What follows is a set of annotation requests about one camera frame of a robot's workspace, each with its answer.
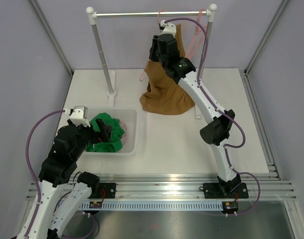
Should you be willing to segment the green tank top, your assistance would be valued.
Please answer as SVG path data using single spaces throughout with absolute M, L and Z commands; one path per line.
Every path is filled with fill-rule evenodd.
M 110 133 L 108 134 L 109 141 L 104 142 L 101 140 L 99 143 L 89 144 L 86 151 L 97 153 L 115 153 L 121 150 L 123 147 L 121 139 L 125 137 L 126 134 L 125 127 L 121 126 L 120 121 L 111 117 L 108 113 L 100 113 L 90 121 L 94 131 L 98 133 L 100 133 L 101 130 L 97 124 L 97 120 L 102 121 L 104 125 L 111 129 Z

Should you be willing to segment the mauve pink tank top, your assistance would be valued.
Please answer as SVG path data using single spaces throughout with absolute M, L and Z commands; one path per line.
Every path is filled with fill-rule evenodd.
M 122 128 L 122 130 L 124 131 L 123 136 L 120 139 L 122 145 L 124 145 L 127 141 L 128 128 L 127 128 L 127 125 L 121 120 L 119 120 L 119 124 L 120 124 L 120 127 Z

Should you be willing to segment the pink hanger of brown top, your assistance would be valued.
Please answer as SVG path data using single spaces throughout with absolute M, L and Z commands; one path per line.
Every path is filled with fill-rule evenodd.
M 158 12 L 158 14 L 157 14 L 157 23 L 158 23 L 158 25 L 160 25 L 160 19 L 159 19 L 160 13 L 163 12 L 163 11 L 165 11 L 165 9 L 161 9 L 161 10 Z M 186 23 L 187 23 L 187 21 L 183 21 L 183 22 L 181 23 L 181 26 L 185 25 L 185 27 L 183 28 L 182 31 L 185 31 L 185 30 L 188 28 L 189 23 L 188 23 L 188 24 L 186 24 Z M 140 82 L 144 81 L 147 77 L 148 77 L 148 76 L 147 76 L 146 72 L 143 71 L 142 74 L 141 74 L 141 76 L 140 76 Z

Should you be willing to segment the brown tank top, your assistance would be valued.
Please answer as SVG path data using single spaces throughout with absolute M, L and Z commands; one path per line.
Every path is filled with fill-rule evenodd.
M 149 82 L 147 91 L 140 97 L 143 110 L 160 115 L 180 115 L 193 108 L 195 103 L 189 94 L 166 75 L 159 61 L 154 61 L 156 51 L 151 48 L 149 54 L 144 68 Z

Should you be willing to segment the pink hanger of green top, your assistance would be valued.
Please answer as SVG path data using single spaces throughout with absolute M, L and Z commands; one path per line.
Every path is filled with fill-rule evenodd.
M 192 41 L 187 49 L 186 57 L 188 59 L 192 59 L 196 52 L 198 51 L 201 43 L 204 41 L 205 37 L 201 36 L 200 39 L 198 39 L 199 34 L 201 33 L 201 30 L 197 27 L 195 30 L 195 34 L 192 38 Z

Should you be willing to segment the pink hanger of mauve top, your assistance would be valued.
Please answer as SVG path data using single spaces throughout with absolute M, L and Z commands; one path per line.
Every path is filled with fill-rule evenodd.
M 199 11 L 198 15 L 197 15 L 196 21 L 197 21 L 198 23 L 201 23 L 201 18 L 202 18 L 203 12 L 204 12 L 204 9 L 202 8 L 202 9 Z M 198 25 L 196 25 L 196 27 L 195 27 L 195 34 L 198 35 L 199 32 L 200 32 L 200 27 L 199 27 Z

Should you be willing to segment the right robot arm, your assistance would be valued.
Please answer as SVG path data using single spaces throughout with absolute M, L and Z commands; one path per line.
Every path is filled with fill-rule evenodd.
M 187 58 L 179 54 L 177 41 L 172 34 L 155 35 L 152 39 L 149 59 L 159 62 L 167 76 L 183 88 L 200 109 L 207 125 L 200 130 L 200 136 L 211 146 L 217 169 L 218 181 L 202 186 L 206 198 L 234 198 L 241 184 L 238 173 L 233 171 L 227 156 L 226 143 L 235 118 L 233 110 L 226 111 L 202 86 L 196 68 Z

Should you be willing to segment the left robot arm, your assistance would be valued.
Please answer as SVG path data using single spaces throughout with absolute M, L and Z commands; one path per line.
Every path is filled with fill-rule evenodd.
M 77 160 L 90 144 L 108 142 L 112 126 L 96 120 L 99 131 L 93 126 L 68 125 L 54 138 L 48 157 L 42 163 L 36 183 L 37 195 L 27 220 L 17 235 L 18 239 L 58 239 L 81 204 L 88 198 L 106 196 L 100 178 L 92 173 L 79 175 L 73 190 L 61 206 L 57 206 L 65 185 L 77 167 Z

